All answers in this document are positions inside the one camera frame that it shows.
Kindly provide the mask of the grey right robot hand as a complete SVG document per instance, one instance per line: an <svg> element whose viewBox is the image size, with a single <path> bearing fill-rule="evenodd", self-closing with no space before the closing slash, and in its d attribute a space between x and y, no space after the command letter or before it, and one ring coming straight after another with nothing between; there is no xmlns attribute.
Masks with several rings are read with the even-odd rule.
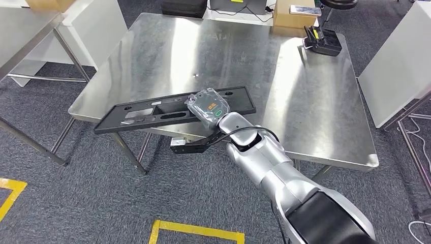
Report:
<svg viewBox="0 0 431 244"><path fill-rule="evenodd" d="M190 94L184 102L206 128L214 130L219 121L231 112L228 102L213 88Z"/></svg>

